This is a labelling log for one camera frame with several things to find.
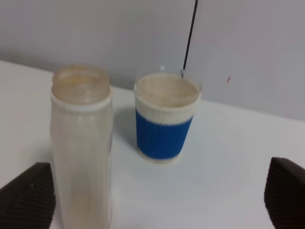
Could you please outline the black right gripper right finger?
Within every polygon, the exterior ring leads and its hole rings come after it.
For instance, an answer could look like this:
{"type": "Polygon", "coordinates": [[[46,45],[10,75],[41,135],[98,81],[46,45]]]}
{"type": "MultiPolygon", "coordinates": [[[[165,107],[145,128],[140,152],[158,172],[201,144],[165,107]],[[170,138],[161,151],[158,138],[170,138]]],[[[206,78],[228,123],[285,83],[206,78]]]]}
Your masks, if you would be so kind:
{"type": "Polygon", "coordinates": [[[274,228],[303,229],[305,169],[286,158],[271,158],[264,203],[274,228]]]}

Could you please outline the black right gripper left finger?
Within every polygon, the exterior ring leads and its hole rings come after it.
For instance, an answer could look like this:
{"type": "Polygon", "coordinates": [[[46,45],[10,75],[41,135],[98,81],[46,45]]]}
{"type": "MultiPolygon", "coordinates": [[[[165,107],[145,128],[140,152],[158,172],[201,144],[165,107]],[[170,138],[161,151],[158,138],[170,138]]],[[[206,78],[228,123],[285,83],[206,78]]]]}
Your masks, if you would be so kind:
{"type": "Polygon", "coordinates": [[[55,207],[51,166],[38,162],[0,189],[0,227],[48,229],[55,207]]]}

